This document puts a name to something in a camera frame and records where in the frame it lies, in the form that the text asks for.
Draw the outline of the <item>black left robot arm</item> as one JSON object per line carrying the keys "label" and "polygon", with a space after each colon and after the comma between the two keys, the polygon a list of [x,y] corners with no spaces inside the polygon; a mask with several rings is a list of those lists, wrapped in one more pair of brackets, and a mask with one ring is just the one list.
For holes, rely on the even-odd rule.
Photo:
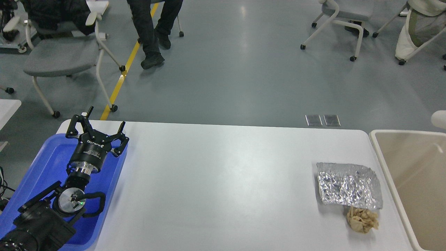
{"label": "black left robot arm", "polygon": [[66,133],[46,140],[1,215],[2,251],[76,250],[97,237],[125,160],[129,137],[75,114]]}

